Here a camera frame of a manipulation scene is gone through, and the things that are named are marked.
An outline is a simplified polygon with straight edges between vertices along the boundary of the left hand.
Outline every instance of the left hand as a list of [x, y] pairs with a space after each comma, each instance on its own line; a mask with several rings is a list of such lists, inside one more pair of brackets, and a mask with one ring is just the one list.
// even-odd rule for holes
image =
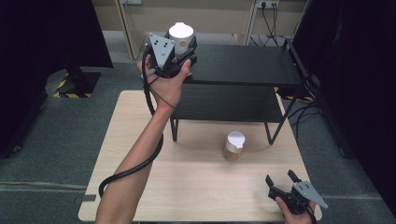
[[[146, 72], [151, 69], [150, 66], [151, 55], [148, 55], [145, 61]], [[142, 62], [137, 64], [137, 68], [142, 72]], [[180, 69], [180, 72], [171, 78], [159, 77], [154, 81], [150, 88], [152, 91], [155, 101], [157, 102], [157, 110], [166, 109], [173, 110], [170, 106], [176, 106], [181, 98], [181, 86], [183, 85], [184, 79], [189, 75], [191, 68], [191, 60], [187, 60]], [[151, 75], [148, 77], [148, 83], [156, 79], [157, 75]]]

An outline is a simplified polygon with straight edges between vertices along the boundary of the black cable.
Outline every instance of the black cable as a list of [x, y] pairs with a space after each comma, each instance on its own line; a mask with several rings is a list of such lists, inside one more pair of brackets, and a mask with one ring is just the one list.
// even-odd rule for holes
[[296, 111], [294, 111], [293, 113], [291, 113], [291, 114], [288, 116], [288, 118], [291, 118], [291, 117], [294, 116], [297, 112], [299, 112], [299, 111], [302, 110], [302, 112], [300, 113], [299, 117], [297, 118], [297, 121], [295, 122], [295, 125], [296, 125], [296, 134], [295, 134], [295, 138], [296, 138], [296, 143], [297, 143], [297, 144], [298, 144], [298, 124], [299, 124], [299, 122], [300, 122], [300, 118], [303, 116], [303, 114], [304, 114], [304, 112], [305, 112], [306, 109], [308, 109], [308, 108], [310, 108], [310, 107], [314, 107], [314, 106], [317, 106], [317, 101], [313, 101], [313, 102], [310, 103], [309, 105], [297, 109]]
[[276, 30], [276, 19], [277, 19], [277, 7], [274, 8], [274, 24], [273, 24], [273, 28], [270, 28], [270, 25], [268, 23], [267, 18], [265, 17], [264, 14], [264, 9], [265, 9], [265, 5], [262, 5], [262, 16], [264, 18], [265, 24], [267, 25], [268, 31], [270, 32], [270, 34], [267, 36], [267, 40], [265, 41], [264, 46], [266, 46], [266, 44], [268, 43], [269, 39], [273, 39], [275, 44], [279, 47], [279, 45], [277, 44], [277, 40], [276, 40], [276, 36], [274, 35], [274, 31]]
[[254, 45], [259, 46], [256, 41], [254, 41], [253, 37], [250, 37], [250, 40], [253, 41]]
[[[317, 115], [317, 114], [320, 114], [320, 112], [317, 111], [317, 112], [312, 112], [312, 113], [304, 114], [304, 115], [301, 116], [301, 119], [304, 118], [304, 117], [306, 117], [306, 116], [309, 116], [309, 115], [310, 115], [310, 116], [309, 116], [308, 118], [304, 119], [304, 120], [298, 121], [298, 123], [301, 124], [301, 123], [303, 123], [304, 121], [306, 121], [306, 120], [308, 120], [308, 119], [314, 117], [314, 116]], [[297, 122], [294, 122], [294, 123], [292, 123], [290, 126], [293, 127], [293, 126], [295, 126], [296, 124], [297, 124]]]
[[290, 119], [290, 118], [293, 117], [297, 112], [299, 112], [300, 110], [305, 109], [306, 107], [313, 107], [313, 106], [315, 106], [315, 105], [314, 105], [315, 103], [316, 103], [316, 101], [310, 102], [307, 106], [301, 107], [301, 108], [295, 110], [293, 113], [289, 114], [288, 119]]
[[[144, 93], [146, 95], [146, 101], [148, 103], [148, 109], [150, 110], [151, 115], [154, 115], [155, 110], [154, 110], [154, 106], [152, 105], [151, 102], [151, 96], [149, 93], [149, 83], [148, 82], [148, 78], [147, 78], [147, 73], [146, 73], [146, 58], [149, 54], [150, 51], [150, 47], [147, 47], [146, 50], [143, 53], [143, 59], [142, 59], [142, 75], [143, 75], [143, 81], [144, 81]], [[142, 170], [143, 168], [145, 168], [146, 166], [148, 166], [149, 164], [151, 164], [155, 158], [157, 158], [157, 156], [160, 154], [161, 149], [163, 148], [163, 134], [161, 135], [160, 141], [158, 142], [157, 148], [155, 149], [155, 151], [152, 153], [151, 156], [148, 157], [148, 159], [146, 159], [145, 161], [143, 161], [142, 163], [138, 164], [136, 167], [133, 167], [129, 170], [123, 171], [121, 173], [112, 175], [108, 178], [106, 178], [100, 185], [99, 185], [99, 196], [102, 198], [104, 191], [105, 191], [105, 187], [110, 184], [111, 182], [124, 178], [127, 175], [132, 175], [140, 170]]]
[[[260, 37], [260, 35], [257, 35], [259, 37], [260, 42], [262, 42], [262, 38]], [[264, 43], [262, 43], [262, 45], [264, 46]]]
[[277, 21], [277, 4], [274, 4], [274, 40], [276, 45], [279, 47], [277, 44], [277, 36], [276, 36], [276, 21]]
[[309, 94], [314, 98], [314, 99], [318, 99], [318, 97], [320, 96], [319, 90], [317, 90], [317, 88], [313, 87], [311, 85], [311, 83], [309, 82], [309, 80], [306, 81], [306, 83], [304, 84], [305, 89], [309, 92]]
[[308, 213], [309, 217], [311, 218], [311, 223], [318, 224], [317, 218], [315, 217], [315, 214], [314, 214], [314, 209], [312, 209], [312, 207], [309, 204], [307, 206], [303, 205], [296, 196], [293, 195], [293, 198], [297, 201], [297, 203], [300, 206], [305, 208], [306, 213]]
[[270, 32], [270, 36], [272, 36], [273, 35], [272, 30], [270, 28], [270, 25], [268, 24], [267, 18], [265, 18], [264, 9], [265, 9], [265, 7], [262, 7], [262, 16], [264, 17], [264, 21], [265, 21], [265, 24], [267, 25], [268, 31]]

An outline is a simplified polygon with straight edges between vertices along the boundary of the hand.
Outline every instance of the hand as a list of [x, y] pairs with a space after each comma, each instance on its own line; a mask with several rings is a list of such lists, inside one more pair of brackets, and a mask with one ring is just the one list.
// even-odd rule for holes
[[[151, 55], [148, 55], [145, 61], [146, 72], [151, 69], [150, 66]], [[180, 69], [180, 72], [172, 78], [158, 77], [157, 75], [151, 75], [148, 77], [148, 83], [150, 84], [150, 90], [157, 102], [157, 110], [173, 110], [181, 98], [181, 86], [184, 79], [189, 75], [191, 67], [191, 60], [187, 60]], [[137, 68], [142, 72], [142, 62], [137, 64]]]
[[[307, 212], [304, 212], [300, 215], [294, 215], [290, 212], [288, 206], [283, 202], [283, 200], [279, 197], [276, 197], [276, 203], [279, 206], [280, 210], [285, 217], [286, 224], [311, 224], [311, 216]], [[312, 212], [315, 212], [315, 203], [309, 202], [309, 206], [312, 208]]]

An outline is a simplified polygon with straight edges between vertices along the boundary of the wall socket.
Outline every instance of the wall socket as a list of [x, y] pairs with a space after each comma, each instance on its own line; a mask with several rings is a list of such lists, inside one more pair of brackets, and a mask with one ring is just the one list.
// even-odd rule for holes
[[263, 2], [266, 4], [265, 9], [279, 7], [279, 0], [264, 0], [259, 1], [259, 3], [257, 4], [257, 8], [262, 8]]

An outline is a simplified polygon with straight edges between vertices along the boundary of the table leg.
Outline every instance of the table leg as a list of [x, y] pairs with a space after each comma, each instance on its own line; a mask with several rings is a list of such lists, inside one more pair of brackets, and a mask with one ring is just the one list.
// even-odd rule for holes
[[291, 100], [291, 102], [290, 102], [288, 108], [287, 108], [286, 111], [285, 111], [285, 114], [283, 115], [282, 119], [280, 120], [279, 125], [277, 125], [277, 128], [276, 128], [276, 131], [275, 131], [275, 133], [274, 133], [274, 136], [271, 137], [270, 130], [269, 130], [269, 128], [268, 128], [268, 124], [267, 124], [267, 122], [264, 122], [265, 131], [267, 131], [268, 143], [269, 143], [270, 145], [272, 145], [272, 144], [275, 142], [276, 137], [277, 137], [277, 135], [279, 134], [280, 129], [282, 128], [283, 123], [285, 122], [286, 118], [288, 117], [288, 115], [289, 115], [291, 109], [293, 108], [294, 103], [296, 102], [297, 98], [298, 98], [298, 97], [301, 95], [301, 93], [303, 92], [303, 89], [304, 89], [304, 85], [301, 85], [301, 86], [297, 89], [297, 91], [294, 93], [293, 99]]
[[173, 116], [169, 119], [171, 123], [171, 129], [172, 129], [172, 137], [174, 142], [177, 141], [177, 130], [178, 130], [178, 119], [175, 119]]

